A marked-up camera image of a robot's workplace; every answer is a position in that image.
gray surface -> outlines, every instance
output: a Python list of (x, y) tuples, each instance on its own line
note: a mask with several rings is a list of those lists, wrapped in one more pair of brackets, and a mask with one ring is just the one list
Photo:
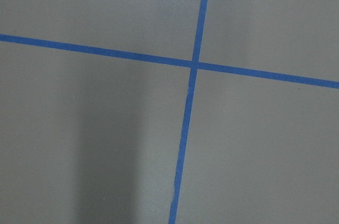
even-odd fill
[(178, 222), (339, 223), (336, 89), (199, 71)]
[(339, 80), (338, 0), (209, 0), (200, 61)]
[(0, 223), (166, 223), (189, 70), (0, 54)]
[(200, 0), (0, 0), (1, 33), (191, 60)]

